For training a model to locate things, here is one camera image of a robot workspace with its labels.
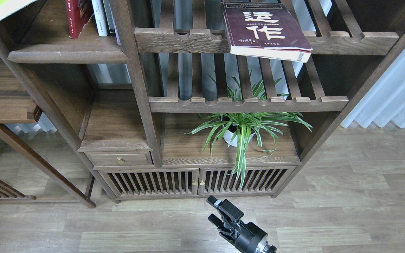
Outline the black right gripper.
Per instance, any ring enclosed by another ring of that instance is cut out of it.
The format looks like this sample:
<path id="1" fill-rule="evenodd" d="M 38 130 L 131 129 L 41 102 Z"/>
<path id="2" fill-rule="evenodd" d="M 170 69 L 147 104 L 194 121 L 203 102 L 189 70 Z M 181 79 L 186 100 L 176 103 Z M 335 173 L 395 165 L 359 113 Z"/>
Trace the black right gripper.
<path id="1" fill-rule="evenodd" d="M 268 253 L 268 234 L 252 222 L 241 221 L 243 212 L 228 200 L 214 196 L 207 203 L 216 208 L 222 220 L 211 214 L 208 220 L 219 230 L 219 234 L 241 253 Z"/>

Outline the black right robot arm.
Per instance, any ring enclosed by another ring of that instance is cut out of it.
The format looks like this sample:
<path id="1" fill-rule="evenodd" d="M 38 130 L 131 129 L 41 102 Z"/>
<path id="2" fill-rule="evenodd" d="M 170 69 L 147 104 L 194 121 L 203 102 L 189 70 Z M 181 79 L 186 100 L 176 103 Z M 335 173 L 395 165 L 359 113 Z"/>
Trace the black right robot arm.
<path id="1" fill-rule="evenodd" d="M 213 195 L 207 198 L 221 215 L 219 219 L 214 214 L 208 220 L 214 224 L 221 237 L 230 242 L 241 253 L 275 253 L 276 247 L 269 245 L 268 234 L 252 222 L 241 221 L 244 213 L 229 200 L 218 200 Z"/>

